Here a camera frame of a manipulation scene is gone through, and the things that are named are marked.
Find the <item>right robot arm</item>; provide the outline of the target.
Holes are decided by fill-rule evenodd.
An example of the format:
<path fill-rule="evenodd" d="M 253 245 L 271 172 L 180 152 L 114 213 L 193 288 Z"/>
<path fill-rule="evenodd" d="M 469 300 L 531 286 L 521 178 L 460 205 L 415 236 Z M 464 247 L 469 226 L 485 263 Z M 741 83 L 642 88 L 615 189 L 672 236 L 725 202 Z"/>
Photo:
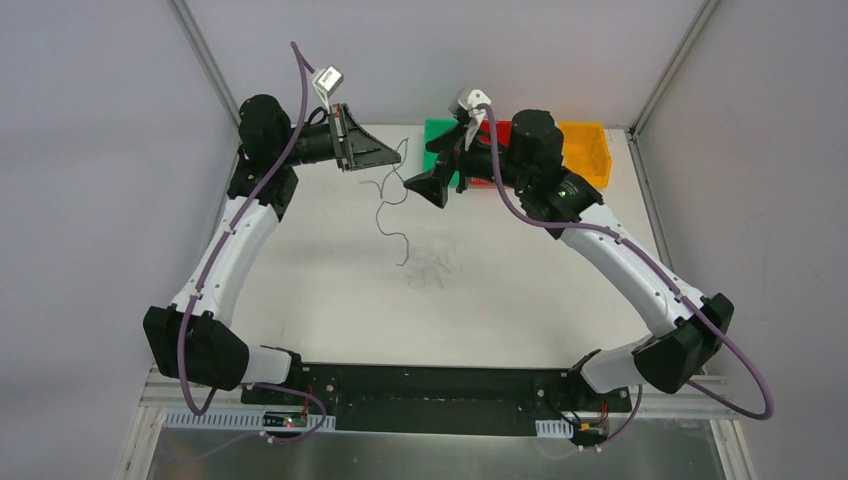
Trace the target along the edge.
<path fill-rule="evenodd" d="M 590 410 L 608 392 L 640 384 L 674 394 L 720 349 L 715 332 L 728 329 L 734 306 L 721 293 L 703 295 L 643 251 L 602 194 L 564 167 L 563 143 L 549 112 L 522 110 L 510 122 L 507 144 L 498 148 L 495 170 L 494 142 L 487 133 L 474 133 L 463 117 L 427 143 L 437 156 L 434 166 L 404 185 L 442 208 L 453 177 L 502 179 L 528 218 L 546 223 L 553 238 L 588 260 L 636 309 L 649 336 L 584 356 L 567 384 L 573 405 Z"/>

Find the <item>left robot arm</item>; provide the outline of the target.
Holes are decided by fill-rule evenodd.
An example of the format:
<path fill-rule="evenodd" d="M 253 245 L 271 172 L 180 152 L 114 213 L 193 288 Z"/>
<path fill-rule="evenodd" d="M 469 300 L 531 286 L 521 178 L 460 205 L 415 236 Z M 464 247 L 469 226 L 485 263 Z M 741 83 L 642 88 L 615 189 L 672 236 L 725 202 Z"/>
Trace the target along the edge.
<path fill-rule="evenodd" d="M 239 108 L 236 171 L 222 220 L 195 271 L 143 328 L 160 373 L 230 391 L 266 383 L 281 404 L 297 402 L 305 378 L 295 353 L 250 345 L 231 329 L 238 295 L 264 242 L 283 220 L 301 165 L 333 161 L 345 172 L 397 164 L 395 148 L 368 133 L 345 104 L 319 107 L 295 125 L 278 100 L 255 95 Z"/>

